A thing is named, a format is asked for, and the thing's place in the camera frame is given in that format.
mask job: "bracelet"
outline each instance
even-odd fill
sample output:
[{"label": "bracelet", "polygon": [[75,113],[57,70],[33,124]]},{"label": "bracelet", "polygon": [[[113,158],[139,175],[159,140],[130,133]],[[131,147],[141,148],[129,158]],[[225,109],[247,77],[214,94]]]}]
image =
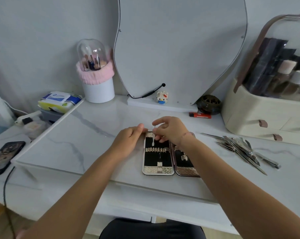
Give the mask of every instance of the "bracelet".
[{"label": "bracelet", "polygon": [[191,134],[193,137],[195,137],[194,133],[193,132],[185,132],[182,136],[181,136],[181,139],[180,139],[180,145],[177,146],[177,148],[180,148],[181,147],[181,144],[182,144],[182,140],[183,140],[183,137],[187,134]]}]

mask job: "nail file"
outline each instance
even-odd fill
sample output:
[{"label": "nail file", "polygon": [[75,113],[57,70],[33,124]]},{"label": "nail file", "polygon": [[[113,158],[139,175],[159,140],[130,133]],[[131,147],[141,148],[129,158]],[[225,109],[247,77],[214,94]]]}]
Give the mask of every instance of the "nail file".
[{"label": "nail file", "polygon": [[152,129],[152,147],[154,147],[154,138],[155,138],[155,134],[153,133],[153,129]]}]

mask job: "black cable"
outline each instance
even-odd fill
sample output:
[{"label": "black cable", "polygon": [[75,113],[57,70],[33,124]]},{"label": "black cable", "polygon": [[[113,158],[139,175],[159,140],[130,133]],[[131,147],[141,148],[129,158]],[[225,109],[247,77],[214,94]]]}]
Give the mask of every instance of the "black cable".
[{"label": "black cable", "polygon": [[13,238],[16,239],[16,233],[15,233],[15,230],[14,230],[14,227],[12,225],[12,221],[11,221],[11,218],[9,216],[9,210],[7,208],[7,203],[6,203],[6,184],[8,182],[8,179],[9,179],[9,176],[11,175],[12,171],[14,171],[15,167],[12,168],[12,170],[9,172],[6,180],[5,180],[5,183],[4,183],[4,206],[5,206],[5,213],[7,215],[7,219],[8,219],[8,223],[9,223],[9,226],[10,226],[10,229],[11,229],[11,232],[12,232],[12,235],[13,235]]},{"label": "black cable", "polygon": [[146,98],[146,97],[148,97],[148,96],[151,96],[154,92],[156,92],[156,91],[157,91],[158,89],[160,89],[161,87],[165,87],[165,86],[166,86],[166,84],[162,83],[162,84],[160,85],[159,88],[157,88],[157,89],[155,89],[155,90],[153,90],[153,91],[151,91],[151,92],[149,92],[149,93],[147,93],[147,94],[145,94],[144,96],[141,96],[141,97],[135,98],[135,97],[132,97],[130,94],[128,94],[128,96],[130,96],[132,99]]}]

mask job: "floor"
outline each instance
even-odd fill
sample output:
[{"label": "floor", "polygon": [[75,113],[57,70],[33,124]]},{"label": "floor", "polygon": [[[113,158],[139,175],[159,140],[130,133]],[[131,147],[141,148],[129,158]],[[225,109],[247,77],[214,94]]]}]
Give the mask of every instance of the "floor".
[{"label": "floor", "polygon": [[[10,212],[11,214],[11,220],[13,223],[14,228],[18,231],[23,228],[29,228],[34,222],[30,221],[28,219],[25,219],[21,217],[20,215]],[[157,217],[156,223],[162,223],[165,222],[165,218]],[[241,239],[240,236],[225,233],[213,229],[204,228],[204,233],[206,235],[207,239]],[[3,206],[0,205],[0,239],[11,239],[12,233],[9,228],[8,220],[6,217],[6,214],[3,212]],[[98,239],[99,237],[94,235],[85,234],[83,239]]]}]

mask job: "white wall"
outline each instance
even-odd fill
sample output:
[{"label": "white wall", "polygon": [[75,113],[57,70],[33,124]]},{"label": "white wall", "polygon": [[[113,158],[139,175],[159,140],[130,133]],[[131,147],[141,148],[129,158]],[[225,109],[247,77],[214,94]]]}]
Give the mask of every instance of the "white wall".
[{"label": "white wall", "polygon": [[[300,13],[300,0],[245,1],[248,33],[240,60],[269,19]],[[113,46],[117,15],[117,0],[0,0],[0,95],[30,112],[49,91],[82,94],[76,43],[95,38]],[[224,98],[236,73],[224,76],[213,94]],[[114,83],[117,94],[127,94],[118,76]]]}]

